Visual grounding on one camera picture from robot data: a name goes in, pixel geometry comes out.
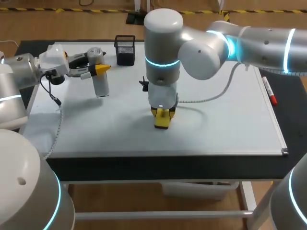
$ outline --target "whiteboard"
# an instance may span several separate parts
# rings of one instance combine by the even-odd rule
[[[68,55],[91,47],[106,51],[110,96],[96,98],[92,79],[68,78],[52,93],[62,101],[64,121],[52,158],[282,155],[283,136],[259,70],[240,65],[228,91],[205,103],[179,104],[168,130],[154,128],[148,93],[138,81],[146,76],[144,44],[136,43],[135,65],[116,64],[113,43],[64,43]],[[209,80],[189,76],[183,67],[177,82],[179,100],[219,94],[235,62],[226,62]],[[59,124],[57,105],[37,86],[24,136],[46,155]]]

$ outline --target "pen holder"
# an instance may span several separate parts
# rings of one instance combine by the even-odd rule
[[[116,49],[117,65],[133,66],[135,60],[135,36],[116,35],[114,47]]]

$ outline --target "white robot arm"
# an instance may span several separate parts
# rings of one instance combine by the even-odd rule
[[[165,120],[163,111],[176,106],[180,63],[199,80],[213,77],[225,61],[289,76],[307,74],[306,30],[240,27],[217,21],[201,32],[185,27],[182,16],[170,9],[151,11],[144,25],[149,103],[160,128],[168,127],[170,120]],[[307,155],[272,195],[271,216],[278,230],[307,229],[306,165]]]
[[[180,64],[199,80],[213,77],[225,61],[291,76],[304,75],[307,69],[305,30],[241,27],[217,21],[202,32],[184,26],[182,16],[170,9],[151,11],[144,25],[152,110],[175,106]]]

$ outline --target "white marker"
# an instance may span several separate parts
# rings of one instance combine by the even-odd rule
[[[274,93],[272,91],[272,88],[270,87],[270,84],[268,82],[267,77],[262,77],[262,81],[263,81],[263,84],[265,86],[265,89],[268,92],[268,95],[270,97],[272,105],[276,106],[277,105],[277,100],[276,100],[276,97],[275,97],[275,95],[274,95]]]

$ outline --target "floor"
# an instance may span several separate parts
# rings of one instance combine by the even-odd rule
[[[145,0],[142,7],[146,9]],[[176,10],[217,10],[216,0],[154,0],[153,6]],[[79,8],[78,0],[10,0],[1,7]],[[226,10],[290,10],[304,9],[305,0],[225,0]],[[89,9],[134,9],[133,0],[95,0]],[[126,14],[84,12],[0,12],[0,41],[39,39],[113,39],[118,34],[133,34],[143,39],[143,27],[126,25]],[[204,30],[223,18],[216,14],[183,15],[186,25]],[[242,26],[288,27],[307,29],[307,14],[293,13],[232,13],[230,22]],[[13,56],[13,43],[1,44],[7,57]],[[307,78],[302,78],[307,89]],[[255,198],[261,200],[270,182],[253,182]],[[240,199],[236,191],[223,201],[208,201],[165,197],[160,184],[107,184],[75,185],[70,188],[76,211],[158,211],[158,210],[239,210]],[[112,220],[77,221],[75,230],[242,230],[241,219],[191,220]],[[262,230],[272,230],[267,221]]]

